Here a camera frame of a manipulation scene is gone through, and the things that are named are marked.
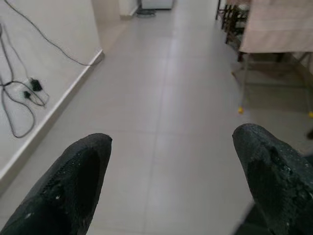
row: white wall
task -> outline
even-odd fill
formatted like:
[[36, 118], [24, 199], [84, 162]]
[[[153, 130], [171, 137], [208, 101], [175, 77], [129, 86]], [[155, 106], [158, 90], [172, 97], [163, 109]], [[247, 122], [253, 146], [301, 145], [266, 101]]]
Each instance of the white wall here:
[[[10, 0], [17, 8], [28, 15], [42, 31], [77, 60], [89, 63], [100, 51], [97, 29], [90, 0]], [[25, 61], [30, 75], [39, 79], [50, 95], [47, 109], [32, 105], [36, 113], [36, 128], [60, 101], [71, 84], [79, 77], [85, 67], [65, 58], [59, 51], [43, 40], [23, 18], [0, 1], [0, 16], [6, 23], [12, 42]], [[14, 60], [17, 80], [26, 81], [12, 50], [8, 49]], [[0, 74], [9, 81], [7, 65], [0, 51]], [[21, 97], [10, 89], [12, 96]], [[19, 106], [7, 102], [18, 132], [24, 132], [31, 124], [30, 115]], [[23, 139], [12, 136], [9, 125], [0, 105], [0, 176], [8, 162], [30, 140], [36, 129]]]
[[121, 16], [129, 16], [138, 6], [138, 0], [118, 0]]
[[98, 24], [120, 20], [117, 0], [92, 0], [92, 5]]

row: charger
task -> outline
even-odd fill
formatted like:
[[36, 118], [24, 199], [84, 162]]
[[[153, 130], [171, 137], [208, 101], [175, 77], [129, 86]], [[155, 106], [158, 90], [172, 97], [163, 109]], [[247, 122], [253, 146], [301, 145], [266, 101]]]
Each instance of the charger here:
[[37, 79], [31, 78], [30, 85], [31, 85], [33, 91], [35, 91], [35, 92], [40, 92], [43, 90], [43, 87], [41, 86], [39, 80], [37, 80]]

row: floor tile grout line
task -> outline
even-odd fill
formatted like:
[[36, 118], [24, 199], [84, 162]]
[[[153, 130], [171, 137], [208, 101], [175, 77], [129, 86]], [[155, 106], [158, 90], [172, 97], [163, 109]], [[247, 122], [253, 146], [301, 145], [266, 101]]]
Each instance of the floor tile grout line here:
[[159, 127], [160, 127], [161, 117], [162, 117], [164, 88], [165, 88], [165, 85], [166, 85], [166, 76], [167, 76], [168, 66], [169, 66], [169, 56], [170, 56], [170, 51], [171, 51], [172, 39], [173, 39], [173, 35], [171, 36], [171, 40], [170, 40], [170, 43], [169, 43], [169, 46], [168, 46], [168, 52], [167, 52], [167, 57], [166, 57], [166, 65], [165, 65], [163, 81], [162, 81], [162, 91], [161, 91], [161, 100], [160, 100], [160, 106], [159, 106], [159, 114], [158, 114], [158, 120], [157, 120], [157, 124], [156, 124], [156, 133], [155, 133], [155, 140], [154, 140], [154, 146], [153, 146], [153, 155], [152, 155], [151, 166], [150, 166], [150, 170], [149, 170], [150, 172], [149, 172], [149, 180], [148, 180], [148, 191], [147, 191], [147, 195], [146, 195], [145, 206], [144, 206], [144, 213], [143, 213], [142, 234], [145, 234], [146, 230], [147, 230], [147, 213], [148, 213], [148, 206], [149, 206], [149, 198], [150, 198], [150, 194], [151, 194], [151, 183], [152, 183], [152, 177], [153, 177], [154, 162], [155, 162], [155, 157], [156, 157], [158, 130], [159, 130]]

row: black cable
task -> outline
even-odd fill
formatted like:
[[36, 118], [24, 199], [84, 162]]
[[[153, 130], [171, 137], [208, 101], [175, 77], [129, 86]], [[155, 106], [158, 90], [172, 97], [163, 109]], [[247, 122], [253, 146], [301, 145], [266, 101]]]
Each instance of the black cable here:
[[42, 104], [37, 104], [37, 105], [45, 107], [45, 105], [46, 105], [45, 102], [29, 86], [27, 86], [25, 83], [19, 82], [19, 81], [13, 81], [12, 84], [14, 84], [14, 83], [18, 83], [18, 84], [25, 86], [42, 103]]
[[48, 39], [48, 37], [38, 28], [38, 26], [35, 25], [35, 23], [33, 23], [30, 18], [28, 16], [26, 16], [25, 14], [23, 14], [20, 10], [16, 9], [11, 3], [9, 3], [7, 0], [4, 0], [4, 2], [16, 13], [18, 13], [20, 16], [22, 16], [26, 21], [28, 21], [37, 31], [38, 33], [48, 42], [50, 43], [52, 46], [54, 46], [55, 48], [57, 48], [65, 57], [67, 57], [68, 59], [70, 59], [71, 61], [74, 61], [75, 63], [82, 65], [82, 66], [94, 66], [99, 64], [103, 59], [97, 61], [97, 62], [93, 62], [92, 64], [84, 64], [81, 63], [77, 60], [75, 60], [74, 58], [72, 58], [70, 55], [68, 55], [59, 45], [57, 45], [56, 43], [54, 43], [53, 41], [51, 41], [50, 39]]
[[[20, 84], [24, 85], [25, 87], [27, 87], [27, 88], [31, 91], [31, 93], [33, 93], [33, 95], [35, 95], [35, 96], [40, 100], [40, 102], [41, 102], [42, 104], [39, 104], [39, 103], [37, 103], [37, 102], [34, 102], [34, 101], [32, 101], [31, 99], [29, 99], [29, 100], [31, 100], [34, 104], [36, 104], [36, 105], [38, 105], [38, 106], [43, 106], [43, 107], [45, 107], [45, 105], [46, 105], [46, 104], [49, 102], [49, 100], [50, 100], [50, 96], [49, 96], [48, 93], [43, 89], [42, 85], [39, 83], [38, 80], [35, 80], [35, 79], [29, 77], [28, 71], [27, 71], [27, 68], [26, 68], [26, 65], [25, 65], [25, 63], [22, 61], [22, 59], [21, 59], [19, 53], [17, 52], [17, 50], [14, 48], [14, 46], [13, 46], [13, 44], [12, 44], [12, 41], [11, 41], [11, 39], [10, 39], [10, 35], [9, 35], [9, 33], [8, 33], [8, 30], [6, 29], [5, 24], [3, 24], [3, 23], [0, 24], [0, 28], [1, 28], [1, 32], [4, 32], [4, 33], [6, 34], [6, 37], [7, 37], [7, 40], [8, 40], [8, 44], [10, 45], [10, 47], [11, 47], [12, 50], [14, 51], [16, 57], [17, 57], [18, 60], [20, 61], [22, 67], [24, 68], [24, 71], [25, 71], [25, 74], [26, 74], [27, 79], [31, 82], [31, 84], [32, 84], [32, 82], [36, 81], [36, 82], [38, 83], [37, 86], [40, 87], [40, 90], [35, 90], [34, 87], [33, 87], [33, 89], [30, 89], [27, 85], [25, 85], [25, 84], [22, 83], [22, 82], [16, 82], [16, 83], [20, 83]], [[9, 56], [8, 56], [7, 51], [6, 51], [6, 49], [5, 49], [5, 46], [4, 46], [4, 42], [3, 42], [3, 39], [2, 39], [2, 34], [0, 34], [0, 37], [1, 37], [1, 46], [2, 46], [2, 50], [3, 50], [3, 52], [4, 52], [4, 55], [5, 55], [5, 58], [6, 58], [7, 61], [9, 61]], [[11, 73], [13, 74], [14, 70], [12, 69], [11, 64], [8, 63], [8, 65], [9, 65], [9, 68], [10, 68], [10, 70], [11, 70]], [[8, 83], [3, 84], [3, 85], [0, 85], [0, 86], [8, 86], [8, 85], [11, 85], [12, 83], [14, 83], [14, 74], [13, 74], [13, 76], [12, 76], [12, 78], [11, 78], [11, 82], [8, 82]], [[43, 91], [43, 92], [47, 95], [47, 101], [43, 101], [36, 93], [34, 93], [34, 91]]]
[[[25, 108], [27, 108], [28, 111], [30, 112], [30, 114], [32, 115], [33, 121], [32, 121], [31, 127], [24, 134], [22, 134], [20, 136], [18, 136], [16, 134], [16, 130], [14, 129], [14, 124], [13, 124], [12, 118], [11, 118], [9, 112], [8, 112], [8, 108], [7, 108], [7, 106], [5, 104], [5, 101], [4, 101], [4, 94], [6, 94], [9, 97], [9, 99], [12, 100], [13, 102], [18, 103], [18, 104], [24, 106]], [[6, 90], [5, 87], [3, 87], [2, 91], [1, 91], [1, 102], [2, 102], [2, 106], [3, 106], [4, 112], [5, 112], [6, 116], [7, 116], [8, 121], [9, 121], [10, 129], [11, 129], [11, 132], [12, 132], [13, 136], [18, 138], [18, 139], [21, 139], [21, 138], [25, 137], [26, 135], [28, 135], [34, 129], [35, 124], [36, 124], [36, 117], [35, 117], [34, 112], [31, 110], [31, 108], [27, 104], [24, 104], [22, 102], [19, 102], [19, 101], [15, 100], [14, 98], [12, 98], [11, 95], [9, 94], [9, 92]]]
[[[2, 48], [2, 51], [3, 51], [3, 54], [4, 54], [4, 57], [7, 61], [7, 64], [8, 64], [8, 67], [9, 67], [9, 70], [10, 70], [10, 73], [11, 73], [11, 81], [10, 82], [7, 82], [7, 83], [4, 83], [1, 75], [0, 75], [0, 87], [1, 87], [1, 103], [2, 103], [2, 106], [3, 106], [3, 109], [4, 109], [4, 112], [5, 112], [5, 115], [8, 119], [8, 122], [9, 122], [9, 126], [10, 126], [10, 129], [11, 129], [11, 132], [12, 132], [12, 135], [18, 139], [20, 138], [23, 138], [25, 137], [26, 135], [28, 135], [35, 127], [35, 124], [36, 124], [36, 117], [35, 117], [35, 114], [34, 112], [31, 110], [31, 108], [25, 104], [25, 103], [22, 103], [16, 99], [14, 99], [10, 93], [7, 91], [6, 87], [11, 85], [11, 84], [14, 84], [14, 83], [18, 83], [18, 84], [22, 84], [23, 86], [25, 86], [28, 90], [30, 90], [31, 93], [33, 93], [44, 105], [44, 102], [40, 99], [39, 96], [37, 96], [37, 94], [35, 94], [30, 87], [28, 87], [26, 84], [24, 84], [23, 82], [19, 82], [19, 81], [14, 81], [14, 70], [12, 68], [12, 65], [11, 65], [11, 62], [10, 62], [10, 58], [7, 54], [7, 51], [6, 51], [6, 48], [5, 48], [5, 45], [4, 45], [4, 42], [3, 42], [3, 29], [2, 29], [2, 25], [0, 24], [0, 44], [1, 44], [1, 48]], [[22, 135], [17, 135], [16, 133], [16, 130], [14, 128], [14, 123], [12, 121], [12, 117], [10, 116], [10, 113], [8, 111], [8, 108], [7, 108], [7, 105], [6, 105], [6, 102], [5, 102], [5, 98], [4, 98], [4, 94], [6, 94], [6, 96], [13, 102], [15, 103], [18, 103], [22, 106], [24, 106], [31, 114], [32, 116], [32, 124], [30, 126], [30, 128]]]
[[22, 67], [24, 68], [24, 71], [25, 71], [25, 74], [26, 74], [27, 79], [30, 80], [30, 77], [29, 77], [29, 75], [28, 75], [28, 71], [27, 71], [26, 65], [24, 64], [24, 62], [23, 62], [23, 60], [21, 59], [21, 57], [20, 57], [19, 53], [17, 52], [17, 50], [14, 48], [14, 46], [13, 46], [13, 44], [12, 44], [12, 41], [11, 41], [11, 38], [10, 38], [10, 35], [9, 35], [9, 33], [8, 33], [8, 30], [6, 29], [5, 24], [2, 24], [1, 26], [2, 26], [2, 28], [3, 28], [4, 33], [6, 34], [6, 38], [7, 38], [7, 40], [8, 40], [9, 46], [12, 48], [12, 50], [14, 51], [16, 57], [18, 58], [19, 62], [21, 63]]
[[3, 30], [2, 30], [2, 25], [0, 24], [0, 27], [1, 27], [1, 30], [0, 30], [0, 44], [1, 44], [1, 48], [2, 48], [2, 51], [4, 53], [4, 56], [5, 56], [5, 59], [7, 61], [7, 64], [8, 64], [8, 67], [10, 69], [10, 73], [11, 73], [11, 83], [14, 81], [14, 71], [13, 71], [13, 68], [12, 68], [12, 65], [10, 63], [10, 58], [9, 58], [9, 55], [6, 51], [6, 48], [4, 46], [4, 42], [3, 42]]

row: power adapter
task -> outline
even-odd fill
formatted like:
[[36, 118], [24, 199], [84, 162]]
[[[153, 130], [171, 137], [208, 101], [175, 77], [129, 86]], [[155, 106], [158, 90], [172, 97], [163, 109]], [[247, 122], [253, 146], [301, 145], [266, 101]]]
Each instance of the power adapter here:
[[28, 91], [23, 91], [23, 94], [25, 99], [30, 99], [31, 93], [29, 93]]
[[32, 86], [33, 91], [40, 92], [43, 90], [43, 87], [41, 86], [39, 80], [31, 78], [30, 84]]

